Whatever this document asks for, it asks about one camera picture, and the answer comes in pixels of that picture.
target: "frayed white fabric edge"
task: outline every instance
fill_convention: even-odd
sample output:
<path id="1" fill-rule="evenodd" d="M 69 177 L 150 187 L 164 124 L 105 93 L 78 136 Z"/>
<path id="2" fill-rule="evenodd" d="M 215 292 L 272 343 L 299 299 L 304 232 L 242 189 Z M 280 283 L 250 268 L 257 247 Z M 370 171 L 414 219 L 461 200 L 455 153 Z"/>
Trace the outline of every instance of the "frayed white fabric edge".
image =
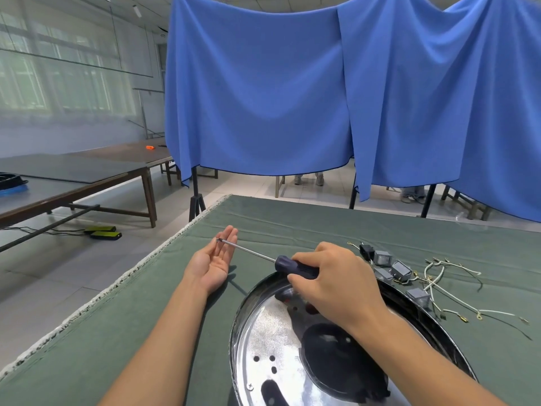
<path id="1" fill-rule="evenodd" d="M 50 333 L 46 334 L 43 338 L 37 341 L 29 349 L 25 350 L 22 354 L 20 354 L 14 362 L 11 362 L 0 371 L 0 381 L 2 381 L 6 376 L 13 373 L 19 366 L 21 366 L 24 362 L 26 362 L 32 355 L 36 354 L 37 351 L 39 351 L 44 346 L 46 346 L 48 342 L 52 341 L 56 336 L 58 336 L 63 331 L 65 331 L 73 321 L 78 319 L 84 313 L 88 312 L 90 308 L 93 307 L 97 302 L 99 302 L 104 297 L 109 295 L 114 289 L 118 288 L 126 279 L 131 277 L 135 272 L 138 272 L 140 269 L 142 269 L 143 266 L 145 266 L 153 257 L 158 255 L 167 246 L 169 246 L 175 239 L 177 239 L 182 234 L 184 234 L 184 232 L 189 230 L 193 225 L 197 224 L 197 222 L 200 219 L 204 218 L 210 211 L 212 211 L 218 205 L 223 203 L 230 196 L 231 196 L 230 194 L 224 195 L 223 197 L 218 199 L 214 204 L 212 204 L 205 211 L 199 214 L 195 219 L 193 219 L 192 222 L 189 222 L 186 226 L 184 226 L 180 231 L 174 234 L 171 238 L 167 239 L 167 241 L 161 244 L 158 248 L 150 252 L 145 258 L 139 261 L 139 263 L 135 265 L 132 269 L 123 273 L 110 287 L 104 289 L 96 297 L 94 297 L 90 302 L 84 304 L 82 307 L 77 309 L 73 314 L 71 314 L 68 318 L 66 318 L 60 326 L 52 330 Z"/>

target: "metal pan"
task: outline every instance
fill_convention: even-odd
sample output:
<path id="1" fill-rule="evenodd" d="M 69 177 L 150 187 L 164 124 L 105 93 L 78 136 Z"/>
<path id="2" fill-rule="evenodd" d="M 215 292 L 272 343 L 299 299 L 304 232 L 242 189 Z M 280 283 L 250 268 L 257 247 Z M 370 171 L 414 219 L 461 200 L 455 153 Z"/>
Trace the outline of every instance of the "metal pan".
<path id="1" fill-rule="evenodd" d="M 378 281 L 389 310 L 477 380 L 445 330 L 420 306 Z M 273 273 L 239 307 L 229 339 L 229 364 L 240 406 L 346 406 L 409 402 L 344 330 Z"/>

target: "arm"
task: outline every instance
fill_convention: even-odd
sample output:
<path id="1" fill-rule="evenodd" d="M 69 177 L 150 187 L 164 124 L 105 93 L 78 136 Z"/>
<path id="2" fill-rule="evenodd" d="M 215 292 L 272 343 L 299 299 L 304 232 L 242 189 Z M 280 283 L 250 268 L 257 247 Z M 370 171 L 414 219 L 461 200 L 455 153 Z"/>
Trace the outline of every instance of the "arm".
<path id="1" fill-rule="evenodd" d="M 351 251 L 323 242 L 293 259 L 320 268 L 315 280 L 289 275 L 293 287 L 353 336 L 412 405 L 505 406 L 389 312 L 372 269 Z"/>
<path id="2" fill-rule="evenodd" d="M 189 369 L 207 297 L 227 278 L 237 230 L 228 226 L 196 252 L 179 286 L 145 343 L 99 406 L 178 406 L 186 396 Z"/>

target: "sneaker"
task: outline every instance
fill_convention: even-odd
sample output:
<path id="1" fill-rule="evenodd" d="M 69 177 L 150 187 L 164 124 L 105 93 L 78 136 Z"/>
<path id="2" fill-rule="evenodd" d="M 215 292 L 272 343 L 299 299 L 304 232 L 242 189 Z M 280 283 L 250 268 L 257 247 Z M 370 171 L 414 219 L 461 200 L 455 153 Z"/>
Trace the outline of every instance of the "sneaker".
<path id="1" fill-rule="evenodd" d="M 325 179 L 323 179 L 323 172 L 315 173 L 315 184 L 318 187 L 322 187 L 324 183 L 325 183 Z"/>

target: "floor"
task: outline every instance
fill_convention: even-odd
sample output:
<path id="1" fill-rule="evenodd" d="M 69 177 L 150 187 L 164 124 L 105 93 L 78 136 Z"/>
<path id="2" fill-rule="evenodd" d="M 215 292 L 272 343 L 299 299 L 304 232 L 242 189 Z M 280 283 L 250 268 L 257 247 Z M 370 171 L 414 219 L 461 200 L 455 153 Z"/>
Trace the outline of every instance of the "floor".
<path id="1" fill-rule="evenodd" d="M 347 208 L 354 175 L 353 163 L 349 163 L 325 172 L 323 187 L 315 185 L 314 174 L 303 177 L 300 186 L 293 184 L 292 176 L 286 177 L 279 200 Z M 94 212 L 62 228 L 116 225 L 122 238 L 110 242 L 40 235 L 0 254 L 0 369 L 188 223 L 187 208 L 192 190 L 181 187 L 174 178 L 172 186 L 168 186 L 159 168 L 152 169 L 152 182 L 159 219 L 154 229 L 145 218 Z M 225 194 L 274 199 L 274 184 L 274 177 L 220 171 L 217 180 L 199 178 L 199 191 L 206 205 L 211 205 Z M 443 186 L 438 186 L 436 193 L 442 192 Z M 140 180 L 121 184 L 91 198 L 96 204 L 112 208 L 145 210 Z M 488 222 L 468 221 L 460 206 L 438 199 L 435 196 L 429 218 L 452 220 L 457 225 L 474 223 L 469 226 L 473 231 L 483 231 L 488 226 L 541 231 L 541 224 L 497 211 Z M 378 186 L 373 186 L 370 199 L 355 205 L 355 209 L 412 216 L 420 214 L 421 208 L 416 202 L 401 202 L 398 190 L 388 191 Z M 69 209 L 59 208 L 52 215 L 41 215 L 19 226 L 39 228 L 68 214 Z M 22 234 L 0 231 L 0 244 Z"/>

